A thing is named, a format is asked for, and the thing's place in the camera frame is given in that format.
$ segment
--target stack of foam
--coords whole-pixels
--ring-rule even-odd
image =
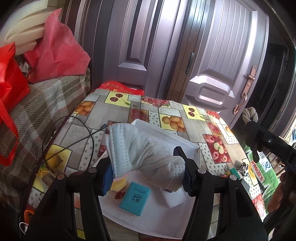
[[[0,31],[0,47],[15,42],[16,55],[34,49],[44,34],[45,20],[52,12],[42,12],[48,0],[31,2],[16,10]]]

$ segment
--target silver screw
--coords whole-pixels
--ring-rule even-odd
[[[197,171],[201,174],[205,174],[205,172],[206,172],[206,170],[204,168],[199,168]]]
[[[64,179],[64,177],[65,177],[65,175],[61,173],[61,174],[58,174],[57,179],[62,180],[62,179]]]
[[[230,177],[230,179],[233,180],[233,181],[235,181],[235,180],[237,179],[237,176],[236,176],[236,175],[233,175],[233,174],[231,174],[229,177]]]
[[[91,167],[90,169],[89,169],[89,173],[95,173],[96,172],[96,168],[95,167]]]

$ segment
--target crumpled white cloth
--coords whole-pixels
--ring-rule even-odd
[[[149,183],[172,191],[182,186],[185,161],[169,152],[150,135],[127,123],[109,126],[106,135],[107,152],[113,168],[113,177],[141,170]]]

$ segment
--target beige braided rope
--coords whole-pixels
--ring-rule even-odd
[[[258,122],[258,114],[254,107],[246,108],[242,111],[242,119],[247,124],[249,121]]]

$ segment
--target black cable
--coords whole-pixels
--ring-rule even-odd
[[[43,147],[44,147],[45,139],[46,139],[46,137],[47,137],[49,131],[52,129],[52,127],[53,127],[58,121],[60,121],[62,118],[66,118],[66,117],[68,117],[68,116],[63,116],[63,117],[59,118],[59,119],[58,119],[58,120],[57,120],[57,121],[56,121],[56,122],[50,127],[50,129],[47,131],[46,136],[45,136],[45,138],[44,138],[44,141],[43,141],[43,143],[42,143],[42,151],[43,151]],[[89,165],[90,165],[91,160],[92,160],[93,155],[94,155],[94,138],[93,138],[93,135],[96,134],[97,132],[99,132],[99,131],[105,129],[105,128],[107,127],[107,125],[104,124],[99,130],[95,131],[94,133],[91,133],[90,130],[87,128],[87,126],[86,126],[86,125],[85,125],[85,124],[84,124],[79,118],[77,118],[76,116],[70,116],[70,117],[73,117],[73,118],[79,120],[79,121],[83,124],[83,126],[87,129],[87,131],[89,132],[89,135],[86,136],[85,138],[82,138],[82,139],[80,139],[80,140],[78,140],[78,141],[72,143],[71,145],[69,145],[69,146],[63,148],[62,150],[58,151],[57,153],[53,154],[52,156],[50,156],[50,157],[47,158],[46,160],[40,162],[38,166],[41,166],[43,163],[47,162],[49,159],[51,159],[51,158],[54,157],[55,155],[61,153],[62,151],[68,149],[69,147],[71,147],[71,146],[77,144],[78,142],[83,141],[83,140],[85,140],[86,138],[91,137],[91,139],[92,139],[92,146],[93,146],[93,147],[92,147],[92,151],[91,151],[90,162],[89,162],[89,164],[88,164],[88,166],[87,166],[87,168],[89,168]]]

